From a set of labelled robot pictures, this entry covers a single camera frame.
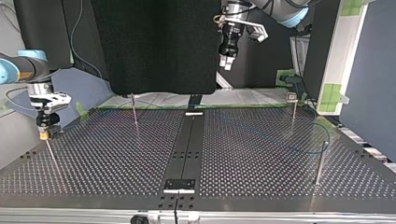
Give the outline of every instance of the black metal plate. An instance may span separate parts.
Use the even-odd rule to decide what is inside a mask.
[[[0,206],[157,209],[184,111],[94,112],[0,175]]]
[[[294,122],[291,108],[206,110],[193,209],[395,213],[395,174],[326,119],[317,122],[331,146],[315,187],[319,155],[307,152],[327,137],[313,118],[301,108]]]

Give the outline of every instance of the metal bracket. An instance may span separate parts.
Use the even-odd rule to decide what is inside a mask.
[[[199,111],[199,110],[190,110],[186,112],[186,116],[202,116],[204,112]]]
[[[193,194],[195,193],[194,179],[167,179],[163,193],[180,193]]]
[[[345,95],[341,95],[340,97],[340,103],[344,104],[344,105],[348,105],[349,104],[349,97],[345,96]]]
[[[236,22],[236,23],[243,23],[243,24],[247,25],[249,28],[251,28],[253,30],[253,32],[251,32],[249,38],[256,42],[261,43],[268,37],[267,31],[265,30],[265,28],[262,24],[254,23],[254,22],[250,22],[250,21],[242,21],[239,19],[227,18],[227,17],[225,17],[224,20],[230,21],[230,22]]]

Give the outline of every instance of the gray robot arm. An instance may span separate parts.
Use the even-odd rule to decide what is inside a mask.
[[[223,7],[222,14],[214,18],[223,34],[219,47],[220,67],[231,70],[238,55],[238,40],[245,29],[249,38],[261,43],[268,37],[262,24],[248,21],[248,13],[260,8],[279,24],[292,28],[297,26],[308,12],[310,0],[231,0]]]
[[[37,110],[40,138],[47,140],[60,130],[57,111],[66,108],[71,97],[55,92],[46,54],[42,50],[20,50],[18,57],[0,53],[0,85],[26,83],[31,105]]]

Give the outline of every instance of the metal rod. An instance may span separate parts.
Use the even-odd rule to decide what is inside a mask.
[[[46,140],[47,148],[49,149],[49,154],[53,160],[55,160],[55,155],[53,154],[52,147],[50,146],[50,141]]]
[[[137,124],[137,116],[136,116],[136,110],[135,110],[135,106],[134,106],[134,94],[132,93],[132,109],[134,111],[134,123]]]
[[[317,178],[315,179],[315,185],[319,184],[319,180],[320,180],[321,173],[322,173],[322,170],[323,170],[324,159],[326,157],[325,156],[325,149],[327,148],[328,145],[329,145],[329,142],[327,142],[327,141],[323,142],[322,150],[321,150],[321,153],[320,153]]]
[[[293,121],[296,119],[297,101],[294,103]]]

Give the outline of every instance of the cable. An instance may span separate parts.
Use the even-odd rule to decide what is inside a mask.
[[[0,6],[7,7],[7,8],[8,8],[9,10],[11,10],[15,15],[17,14],[17,12],[15,11],[15,9],[14,9],[12,6],[10,6],[9,4],[5,3],[5,2],[0,2]],[[9,21],[9,23],[12,25],[12,27],[14,27],[14,29],[15,29],[18,33],[20,33],[21,30],[18,28],[17,25],[14,24],[14,22],[12,22],[11,18],[6,14],[6,12],[5,12],[2,8],[0,8],[0,11],[4,14],[4,16],[5,16],[6,19]]]
[[[275,0],[271,0],[271,10],[270,10],[270,16],[272,16],[273,12],[274,12],[274,4],[275,4]]]
[[[58,73],[61,72],[61,71],[62,71],[62,69],[58,69],[58,70],[56,70],[55,72],[53,72],[53,73],[51,73],[51,74],[49,74],[49,75],[46,75],[46,76],[44,76],[44,77],[39,77],[39,78],[30,80],[30,81],[26,81],[26,83],[37,82],[37,81],[39,81],[39,80],[43,80],[43,79],[45,79],[45,78],[52,77],[52,76],[58,74]]]
[[[254,8],[256,8],[256,7],[250,7],[250,8],[248,8],[248,9],[242,10],[242,11],[240,11],[240,12],[235,12],[235,13],[224,13],[223,15],[224,15],[224,16],[239,15],[239,14],[243,14],[243,13],[245,13],[245,12],[249,12],[249,11],[253,10]]]
[[[301,73],[300,60],[298,58],[297,34],[294,36],[294,48],[295,48],[295,51],[296,51],[296,60],[297,60],[297,66],[298,66],[298,72],[299,72],[299,74],[297,76],[299,76],[301,78],[301,81],[303,82],[305,92],[306,92],[306,94],[308,95],[308,98],[309,98],[308,100],[310,100],[312,105],[314,106],[314,108],[317,109],[317,106],[312,101],[311,94],[309,94],[308,88],[305,85],[305,81],[304,81],[303,75]]]
[[[14,110],[11,111],[11,112],[9,112],[9,113],[6,113],[5,115],[0,116],[0,119],[5,118],[6,116],[8,116],[8,115],[10,115],[10,114],[13,114],[13,113],[15,113]]]
[[[177,194],[177,199],[176,199],[176,203],[175,203],[175,210],[174,210],[175,224],[178,224],[178,217],[177,217],[178,195],[179,195],[179,193]]]
[[[147,104],[147,105],[154,105],[154,104],[147,103],[147,102],[144,102],[144,101],[137,101],[137,102],[142,103],[142,104]],[[160,106],[160,105],[154,105],[154,106],[157,106],[157,107],[160,108],[160,109],[169,109],[169,107],[166,107],[166,106]],[[210,105],[192,105],[192,106],[210,107]],[[329,131],[328,131],[327,128],[324,127],[323,125],[318,124],[318,123],[315,123],[315,121],[316,121],[318,115],[317,115],[316,111],[315,111],[314,109],[312,109],[310,106],[308,107],[308,109],[309,109],[311,112],[314,113],[314,119],[313,119],[312,125],[313,125],[313,126],[318,126],[319,128],[321,128],[321,129],[326,133],[326,135],[327,135],[327,142],[329,142],[329,145],[330,145],[331,138],[330,138],[330,133],[329,133]],[[232,119],[227,119],[227,118],[225,118],[221,113],[222,113],[222,111],[220,111],[220,114],[219,114],[221,118],[223,118],[223,119],[225,119],[225,120],[228,120],[229,122],[232,122],[232,123],[233,123],[233,120],[232,120]],[[297,148],[297,147],[289,147],[289,146],[285,146],[284,143],[282,143],[281,141],[277,140],[275,137],[273,137],[273,136],[271,136],[271,135],[265,135],[265,133],[263,133],[262,131],[257,130],[257,129],[255,129],[254,127],[251,127],[251,126],[249,126],[249,125],[247,125],[247,124],[239,124],[239,126],[241,126],[242,128],[246,129],[246,130],[249,131],[249,132],[252,132],[252,133],[255,133],[255,134],[260,135],[262,138],[264,138],[264,139],[266,139],[266,140],[269,140],[269,141],[273,142],[273,143],[276,144],[276,145],[279,145],[279,146],[281,146],[281,147],[286,147],[286,148],[288,148],[288,149],[290,149],[290,150],[294,150],[294,151],[301,152],[301,153],[308,154],[308,155],[318,155],[318,154],[320,154],[321,152],[323,152],[323,151],[325,151],[325,150],[327,150],[327,149],[329,148],[329,145],[328,145],[326,148],[323,148],[321,151],[306,151],[306,150],[299,149],[299,148]]]
[[[291,5],[292,7],[297,7],[297,8],[306,8],[306,7],[309,7],[309,5],[305,5],[305,6],[303,6],[303,5],[299,5],[299,4],[297,4],[297,3],[295,3],[295,2],[293,2],[292,0],[285,0],[287,3],[289,3],[289,5]]]
[[[79,11],[78,19],[77,19],[76,24],[74,25],[73,30],[72,30],[72,33],[71,33],[71,35],[70,35],[70,48],[71,48],[73,54],[74,54],[79,60],[81,60],[82,62],[84,62],[85,64],[87,64],[87,65],[90,66],[91,68],[93,68],[93,69],[96,71],[96,73],[97,73],[97,75],[99,76],[99,78],[103,79],[102,73],[101,73],[101,71],[99,70],[99,68],[97,68],[95,65],[93,65],[93,64],[91,64],[91,63],[85,61],[84,59],[82,59],[82,58],[77,54],[77,52],[76,52],[76,50],[75,50],[75,48],[74,48],[74,41],[73,41],[73,40],[74,40],[74,34],[75,34],[75,31],[76,31],[76,29],[77,29],[77,27],[78,27],[78,25],[79,25],[79,22],[81,21],[82,11],[83,11],[83,0],[80,0],[80,2],[81,2],[81,9],[80,9],[80,11]]]
[[[290,82],[292,82],[292,84],[294,84],[294,88],[296,89],[296,94],[298,95],[298,86],[297,86],[297,82],[294,81],[294,79],[291,78],[291,77],[286,77],[286,78],[285,78],[285,82],[286,82],[286,80],[289,80]]]
[[[285,0],[287,3],[289,3],[289,5],[291,5],[292,7],[297,7],[297,8],[307,8],[307,7],[313,7],[315,6],[317,3],[319,3],[321,0],[317,0],[317,1],[309,1],[307,5],[299,5],[295,2],[293,2],[293,0]]]
[[[22,108],[22,109],[25,109],[25,110],[30,110],[30,111],[39,111],[39,110],[37,110],[37,109],[28,108],[28,107],[25,107],[25,106],[23,106],[23,105],[18,105],[17,103],[13,102],[13,101],[11,100],[11,98],[9,97],[9,94],[12,93],[12,92],[14,92],[14,91],[21,91],[21,90],[26,90],[26,89],[27,89],[27,87],[20,87],[20,88],[16,88],[16,89],[7,91],[7,92],[6,92],[6,99],[7,99],[10,103],[12,103],[13,105],[15,105],[15,106],[17,106],[17,107],[19,107],[19,108]]]

